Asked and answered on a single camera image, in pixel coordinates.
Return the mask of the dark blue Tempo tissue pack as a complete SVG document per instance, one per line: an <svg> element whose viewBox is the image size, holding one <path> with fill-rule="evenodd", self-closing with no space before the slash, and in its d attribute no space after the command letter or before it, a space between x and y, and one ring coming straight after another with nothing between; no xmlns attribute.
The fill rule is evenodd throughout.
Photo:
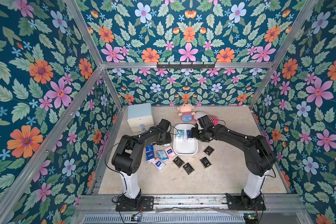
<svg viewBox="0 0 336 224"><path fill-rule="evenodd" d="M191 136L191 130L186 130L186 134L187 134L187 140L189 141L194 140L194 137Z"/></svg>

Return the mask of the white plastic storage box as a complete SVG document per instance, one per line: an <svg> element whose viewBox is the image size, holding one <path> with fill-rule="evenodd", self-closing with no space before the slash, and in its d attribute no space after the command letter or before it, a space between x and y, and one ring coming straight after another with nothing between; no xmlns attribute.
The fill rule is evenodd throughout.
<svg viewBox="0 0 336 224"><path fill-rule="evenodd" d="M174 127L173 150L176 155L191 156L198 152L198 140L195 138L192 141L187 140L186 130L190 130L193 127L195 126L192 124L178 124ZM177 140L175 138L178 129L185 131L183 140Z"/></svg>

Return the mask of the blue cartoon tissue pack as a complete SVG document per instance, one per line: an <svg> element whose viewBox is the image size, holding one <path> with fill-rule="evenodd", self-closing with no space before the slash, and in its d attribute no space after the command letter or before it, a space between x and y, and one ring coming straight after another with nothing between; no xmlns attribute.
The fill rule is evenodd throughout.
<svg viewBox="0 0 336 224"><path fill-rule="evenodd" d="M154 151L153 145L146 146L146 152L151 152L151 151Z"/></svg>

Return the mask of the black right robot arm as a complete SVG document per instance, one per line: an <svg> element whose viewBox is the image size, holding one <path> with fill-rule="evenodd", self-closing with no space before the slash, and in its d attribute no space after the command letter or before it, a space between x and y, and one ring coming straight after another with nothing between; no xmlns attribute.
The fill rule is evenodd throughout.
<svg viewBox="0 0 336 224"><path fill-rule="evenodd" d="M221 141L242 151L249 175L241 197L253 201L262 196L264 180L275 164L273 151L265 137L238 133L222 124L214 125L207 115L198 119L189 136L201 142Z"/></svg>

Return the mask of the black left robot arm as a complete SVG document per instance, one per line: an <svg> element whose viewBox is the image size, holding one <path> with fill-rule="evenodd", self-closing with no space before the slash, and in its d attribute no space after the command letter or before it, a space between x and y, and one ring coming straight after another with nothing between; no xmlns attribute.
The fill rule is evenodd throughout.
<svg viewBox="0 0 336 224"><path fill-rule="evenodd" d="M113 154L112 165L114 170L122 177L123 196L137 200L141 196L141 189L136 175L143 156L144 149L148 145L165 145L171 143L171 123L162 119L160 123L138 135L122 136L116 151Z"/></svg>

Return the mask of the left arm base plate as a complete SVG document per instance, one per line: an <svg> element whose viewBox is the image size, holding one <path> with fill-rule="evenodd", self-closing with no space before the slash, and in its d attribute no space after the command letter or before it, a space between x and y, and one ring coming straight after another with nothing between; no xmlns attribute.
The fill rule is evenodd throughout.
<svg viewBox="0 0 336 224"><path fill-rule="evenodd" d="M116 211L152 211L154 207L154 197L138 196L130 199L126 196L119 196L116 202Z"/></svg>

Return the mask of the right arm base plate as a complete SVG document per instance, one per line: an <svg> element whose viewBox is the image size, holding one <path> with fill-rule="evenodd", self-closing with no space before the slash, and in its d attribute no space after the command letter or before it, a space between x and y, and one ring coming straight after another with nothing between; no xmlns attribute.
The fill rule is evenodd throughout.
<svg viewBox="0 0 336 224"><path fill-rule="evenodd" d="M230 210L236 211L265 211L265 201L262 194L251 199L244 191L240 195L234 196L226 193L227 206Z"/></svg>

